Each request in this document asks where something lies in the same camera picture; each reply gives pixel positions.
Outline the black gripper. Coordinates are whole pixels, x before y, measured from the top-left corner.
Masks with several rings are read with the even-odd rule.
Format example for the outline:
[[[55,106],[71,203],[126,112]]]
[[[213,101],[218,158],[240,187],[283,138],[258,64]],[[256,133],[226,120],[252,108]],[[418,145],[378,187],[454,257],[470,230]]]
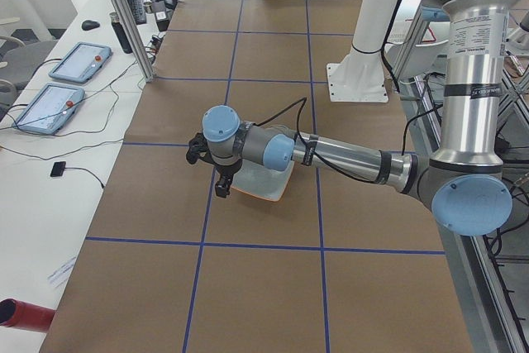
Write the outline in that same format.
[[[230,195],[230,188],[233,176],[241,169],[241,158],[218,158],[214,157],[215,170],[224,178],[215,183],[215,194],[219,198],[225,198]]]

